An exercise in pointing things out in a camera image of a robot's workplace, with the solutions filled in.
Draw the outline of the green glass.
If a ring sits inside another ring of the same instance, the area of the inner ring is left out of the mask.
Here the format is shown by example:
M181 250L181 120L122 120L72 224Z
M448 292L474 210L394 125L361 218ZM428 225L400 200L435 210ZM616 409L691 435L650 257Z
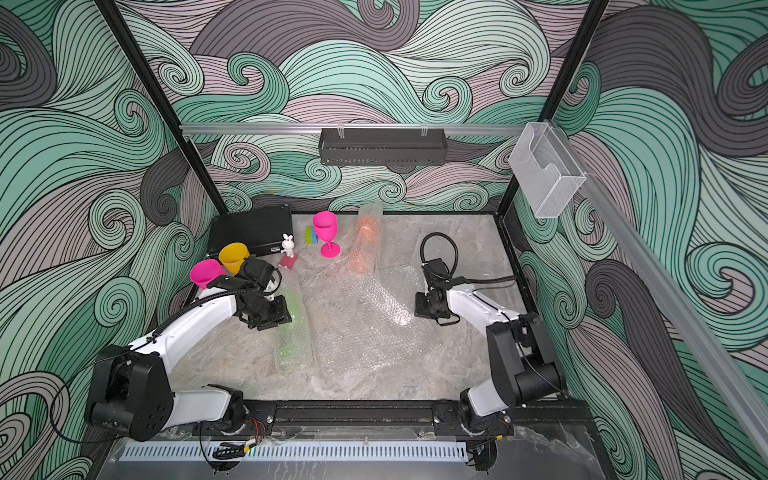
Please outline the green glass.
M275 361L281 373L311 368L315 364L310 317L307 312L298 275L280 268L282 282L279 292L284 296L291 322L277 330Z

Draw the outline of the yellow wine glass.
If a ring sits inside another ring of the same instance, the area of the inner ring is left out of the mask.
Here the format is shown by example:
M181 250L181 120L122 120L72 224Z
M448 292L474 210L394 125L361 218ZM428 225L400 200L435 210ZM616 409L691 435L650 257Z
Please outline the yellow wine glass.
M229 273L237 275L249 256L250 251L244 243L234 242L220 250L218 260Z

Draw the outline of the pink wine glass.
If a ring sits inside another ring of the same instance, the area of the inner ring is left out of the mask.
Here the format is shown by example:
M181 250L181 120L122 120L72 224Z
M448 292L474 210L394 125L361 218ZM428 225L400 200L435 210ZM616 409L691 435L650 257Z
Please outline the pink wine glass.
M338 219L331 211L317 213L312 219L313 229L323 243L320 253L324 258L335 258L341 253L341 247L335 242L338 233Z

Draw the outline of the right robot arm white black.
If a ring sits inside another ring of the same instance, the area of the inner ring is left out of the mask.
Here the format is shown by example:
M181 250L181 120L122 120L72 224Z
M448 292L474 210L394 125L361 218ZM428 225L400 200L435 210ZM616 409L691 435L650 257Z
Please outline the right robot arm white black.
M470 283L418 292L414 315L440 326L464 320L487 342L489 378L465 392L471 419L484 419L559 392L564 378L547 328L535 314L502 306Z

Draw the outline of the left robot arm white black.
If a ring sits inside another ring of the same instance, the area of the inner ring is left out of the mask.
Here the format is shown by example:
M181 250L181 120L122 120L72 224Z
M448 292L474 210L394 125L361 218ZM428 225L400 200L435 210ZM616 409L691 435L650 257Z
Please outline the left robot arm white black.
M173 390L169 375L226 320L237 318L255 330L290 322L286 300L278 292L281 283L279 272L259 280L220 276L150 333L126 346L105 347L91 375L85 422L136 441L193 423L208 423L225 435L238 434L248 414L241 391L219 384Z

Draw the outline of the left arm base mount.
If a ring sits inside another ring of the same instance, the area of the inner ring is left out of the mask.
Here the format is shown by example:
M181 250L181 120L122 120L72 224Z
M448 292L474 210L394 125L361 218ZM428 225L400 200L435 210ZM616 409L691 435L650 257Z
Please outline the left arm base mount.
M274 402L245 400L241 405L231 407L220 420L196 424L192 433L224 439L264 438L272 433L276 407Z

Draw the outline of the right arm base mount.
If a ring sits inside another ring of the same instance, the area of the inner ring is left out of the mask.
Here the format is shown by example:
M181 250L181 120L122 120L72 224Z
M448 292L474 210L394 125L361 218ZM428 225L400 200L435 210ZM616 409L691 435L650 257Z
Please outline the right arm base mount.
M432 404L432 414L438 436L496 438L512 434L503 415L477 416L469 403L462 400L438 400Z

